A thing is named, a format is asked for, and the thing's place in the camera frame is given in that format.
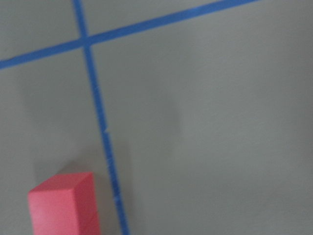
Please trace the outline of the red block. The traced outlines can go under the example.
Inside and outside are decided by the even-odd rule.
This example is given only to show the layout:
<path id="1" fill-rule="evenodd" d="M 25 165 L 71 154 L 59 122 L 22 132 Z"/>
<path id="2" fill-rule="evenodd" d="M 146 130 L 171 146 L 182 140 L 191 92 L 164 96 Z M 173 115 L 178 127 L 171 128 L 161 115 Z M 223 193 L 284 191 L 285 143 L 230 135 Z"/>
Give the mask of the red block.
<path id="1" fill-rule="evenodd" d="M 92 172 L 57 174 L 28 193 L 35 235 L 101 233 Z"/>

